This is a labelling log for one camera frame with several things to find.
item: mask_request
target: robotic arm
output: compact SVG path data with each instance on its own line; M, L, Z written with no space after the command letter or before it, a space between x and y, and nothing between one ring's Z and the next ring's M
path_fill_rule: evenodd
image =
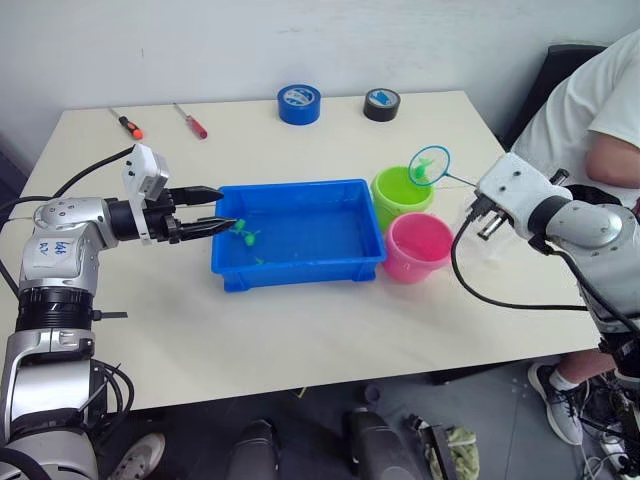
M2 445L31 457L51 478L98 478L90 437L106 415L106 386L119 374L92 359L91 323L107 316L93 309L99 253L138 238L150 244L208 237L235 223L219 217L181 223L173 216L176 205L208 203L222 194L207 187L165 189L168 178L165 160L138 144L123 172L128 200L60 198L34 214L18 319L7 341L0 435ZM0 480L23 475L0 464Z
M536 250L567 262L602 335L600 349L616 363L622 389L615 403L628 455L622 473L635 476L640 474L640 225L622 206L573 200L559 186L567 176L559 171L547 180L507 153L478 183L467 224L496 212L481 238L489 240L508 221Z

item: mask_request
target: sneaker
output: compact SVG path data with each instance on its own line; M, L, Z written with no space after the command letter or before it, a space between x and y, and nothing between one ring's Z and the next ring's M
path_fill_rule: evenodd
M577 394L581 387L556 390L549 383L555 366L534 363L529 368L529 383L547 406L547 420L560 439L569 445L582 445L582 424L578 418Z
M163 434L145 435L127 450L109 480L143 480L160 463L164 447Z

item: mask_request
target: blue tape roll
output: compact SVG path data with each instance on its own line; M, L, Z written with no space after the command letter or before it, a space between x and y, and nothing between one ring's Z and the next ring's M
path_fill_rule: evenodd
M309 85L289 85L278 92L280 118L292 125L307 125L320 116L320 92Z

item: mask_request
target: white table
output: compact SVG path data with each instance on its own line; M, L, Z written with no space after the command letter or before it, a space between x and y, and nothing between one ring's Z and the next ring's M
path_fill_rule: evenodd
M319 121L305 127L281 122L272 101L189 105L186 110L209 130L204 141L170 105L121 111L168 159L169 187L370 181L431 143L448 146L452 173L473 180L502 153L463 92L403 95L398 117L383 124L361 114L362 101L323 99ZM77 171L130 144L106 110L64 112L23 194L51 194ZM69 194L123 198L121 168L105 167ZM445 180L436 193L430 211L455 223L471 189ZM29 215L33 207L20 206L13 216ZM203 209L211 207L179 214L193 219ZM16 278L30 232L28 221L15 220L0 236L2 258ZM129 318L94 325L96 357L122 363L136 384L134 408L500 362L597 343L586 313L492 307L467 294L450 268L414 286L395 284L380 268L372 283L228 294L210 271L210 249L209 239L152 247L132 241L101 254L94 306L126 310ZM580 302L560 261L541 257L524 242L515 242L498 262L472 261L466 276L502 300ZM13 331L16 301L4 285L0 300L4 340Z

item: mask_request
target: blue plastic tray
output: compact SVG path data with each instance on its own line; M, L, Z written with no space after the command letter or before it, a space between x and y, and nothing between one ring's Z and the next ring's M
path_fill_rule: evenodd
M373 280L386 259L364 180L222 187L216 215L258 232L214 237L211 270L227 292L266 285Z

